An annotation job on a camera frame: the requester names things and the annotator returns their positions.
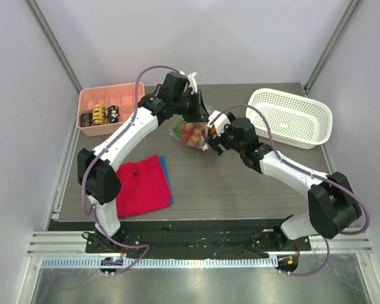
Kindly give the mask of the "clear zip top bag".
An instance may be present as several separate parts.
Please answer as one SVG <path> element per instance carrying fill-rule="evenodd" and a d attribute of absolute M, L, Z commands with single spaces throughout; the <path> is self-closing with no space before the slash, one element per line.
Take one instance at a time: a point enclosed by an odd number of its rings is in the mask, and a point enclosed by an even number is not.
<path fill-rule="evenodd" d="M 187 122 L 182 116 L 178 116 L 170 124 L 169 133 L 173 138 L 190 148 L 197 148 L 203 151 L 209 148 L 205 142 L 205 122 Z"/>

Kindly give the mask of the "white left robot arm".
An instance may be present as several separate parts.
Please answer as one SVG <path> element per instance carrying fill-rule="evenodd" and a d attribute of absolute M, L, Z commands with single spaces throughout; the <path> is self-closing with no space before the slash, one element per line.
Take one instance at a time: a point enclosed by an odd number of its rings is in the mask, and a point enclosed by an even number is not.
<path fill-rule="evenodd" d="M 82 202 L 94 215 L 96 229 L 103 234 L 100 245 L 107 252 L 114 253 L 122 245 L 122 237 L 117 233 L 120 221 L 116 198 L 122 188 L 117 170 L 127 155 L 174 115 L 181 115 L 190 122 L 208 120 L 196 76 L 195 72 L 188 75 L 168 72 L 155 92 L 136 102 L 133 114 L 106 141 L 92 150 L 84 148 L 78 153 Z"/>

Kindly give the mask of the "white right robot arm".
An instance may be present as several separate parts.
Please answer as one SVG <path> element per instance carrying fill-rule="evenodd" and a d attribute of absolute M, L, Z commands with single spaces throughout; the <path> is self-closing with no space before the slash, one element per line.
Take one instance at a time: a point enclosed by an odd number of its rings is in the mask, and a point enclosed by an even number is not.
<path fill-rule="evenodd" d="M 218 154 L 237 152 L 246 167 L 283 182 L 307 199 L 308 212 L 291 215 L 274 233 L 274 244 L 280 250 L 290 249 L 302 236 L 319 234 L 332 239 L 362 215 L 345 175 L 318 172 L 285 157 L 260 142 L 247 118 L 215 111 L 208 119 L 206 143 Z"/>

